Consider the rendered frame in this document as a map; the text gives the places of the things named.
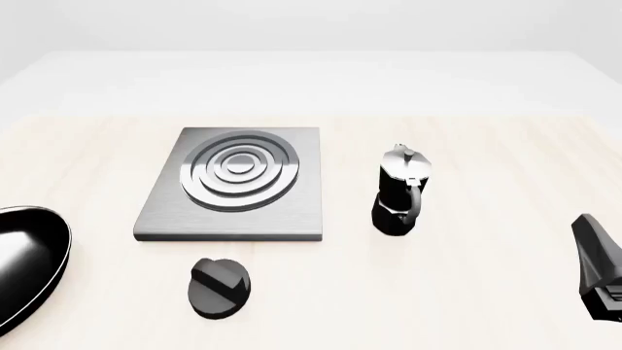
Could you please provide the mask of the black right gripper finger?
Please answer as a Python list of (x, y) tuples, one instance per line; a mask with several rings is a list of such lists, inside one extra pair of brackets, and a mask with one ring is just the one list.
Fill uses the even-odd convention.
[(582, 214), (571, 224), (579, 257), (579, 293), (622, 283), (622, 247), (592, 215)]

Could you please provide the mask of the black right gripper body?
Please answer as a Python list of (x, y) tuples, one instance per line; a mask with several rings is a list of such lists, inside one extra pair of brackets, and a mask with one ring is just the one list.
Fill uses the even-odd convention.
[(581, 299), (593, 320), (622, 323), (622, 277), (589, 288)]

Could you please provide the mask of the flat grey stove plate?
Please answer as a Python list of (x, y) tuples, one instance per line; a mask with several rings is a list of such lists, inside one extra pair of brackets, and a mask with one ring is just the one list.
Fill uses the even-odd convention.
[(318, 127), (185, 127), (138, 241), (321, 241)]

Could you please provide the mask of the round black stove knob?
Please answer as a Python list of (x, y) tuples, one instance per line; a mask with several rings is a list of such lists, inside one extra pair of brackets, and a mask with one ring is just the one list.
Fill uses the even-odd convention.
[(248, 270), (230, 259), (200, 259), (190, 271), (188, 299), (199, 316), (222, 320), (239, 311), (252, 290)]

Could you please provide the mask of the black frying pan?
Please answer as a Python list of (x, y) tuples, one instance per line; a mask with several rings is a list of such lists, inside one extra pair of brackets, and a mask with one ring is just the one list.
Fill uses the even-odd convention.
[(69, 262), (72, 231), (51, 209), (0, 209), (0, 337), (43, 305)]

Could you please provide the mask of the black moka pot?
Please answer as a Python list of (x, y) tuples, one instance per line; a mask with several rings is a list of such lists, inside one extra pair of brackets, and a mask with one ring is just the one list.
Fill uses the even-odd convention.
[(412, 230), (422, 208), (422, 194), (432, 163), (406, 145), (395, 144), (380, 162), (378, 193), (371, 210), (373, 225), (386, 235)]

